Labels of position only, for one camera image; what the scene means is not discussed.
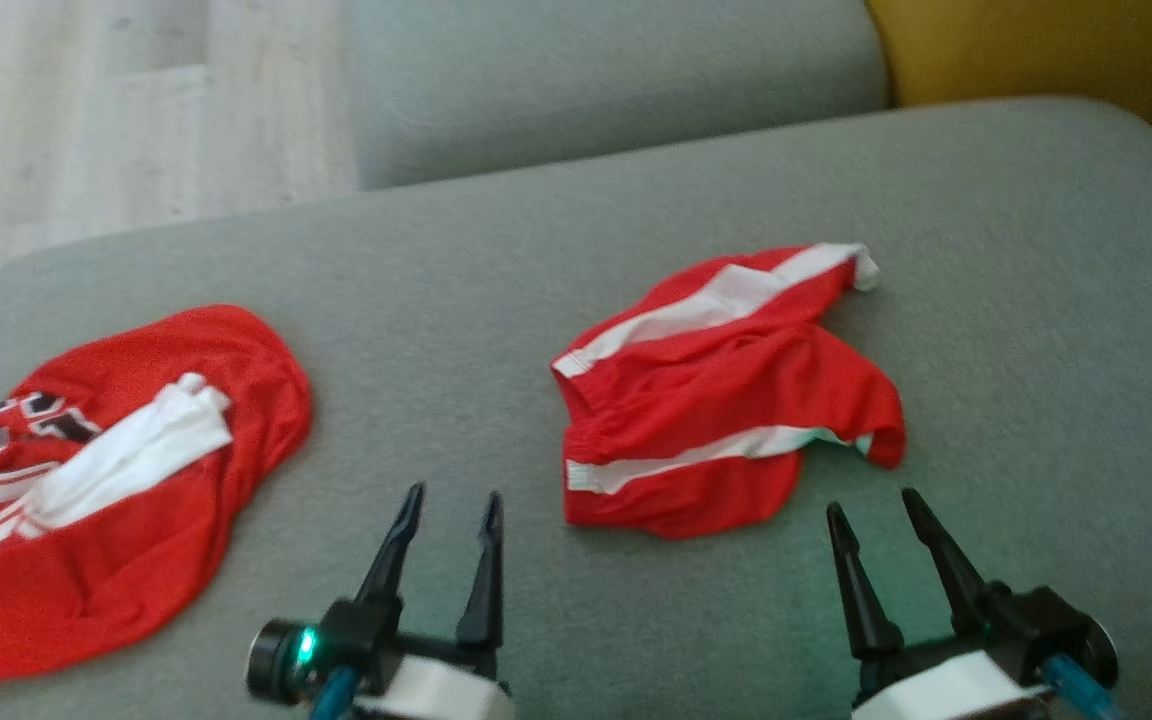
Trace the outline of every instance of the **light wood floor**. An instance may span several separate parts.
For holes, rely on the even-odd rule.
[[[0,265],[356,192],[344,0],[0,0]]]

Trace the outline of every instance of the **glowing green led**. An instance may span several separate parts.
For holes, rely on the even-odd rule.
[[[314,646],[317,643],[319,643],[319,638],[317,638],[313,628],[302,630],[301,646],[296,647],[296,665],[306,664],[311,657],[314,657]]]

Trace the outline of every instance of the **blue tube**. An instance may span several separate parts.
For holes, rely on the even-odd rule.
[[[1069,655],[1052,657],[1043,662],[1043,680],[1061,700],[1070,703],[1087,720],[1126,720],[1126,712],[1114,705],[1111,692],[1101,688]]]
[[[338,666],[328,675],[323,692],[310,710],[310,720],[340,720],[353,706],[353,694],[358,689],[358,674],[353,667]]]

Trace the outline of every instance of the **sofa cushion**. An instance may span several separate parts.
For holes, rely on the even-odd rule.
[[[817,241],[863,241],[881,266],[824,324],[900,387],[901,469],[818,444],[763,525],[566,526],[553,356],[687,265]],[[69,346],[210,302],[282,334],[314,433],[191,609],[0,687],[0,717],[289,717],[244,697],[248,642],[353,592],[417,480],[416,632],[452,634],[483,502],[503,492],[500,666],[523,717],[847,717],[828,501],[910,641],[950,630],[902,486],[987,578],[1051,584],[1100,619],[1120,699],[1152,717],[1152,129],[1123,111],[896,111],[61,247],[0,272],[0,395]]]
[[[861,0],[356,0],[365,187],[880,109]]]

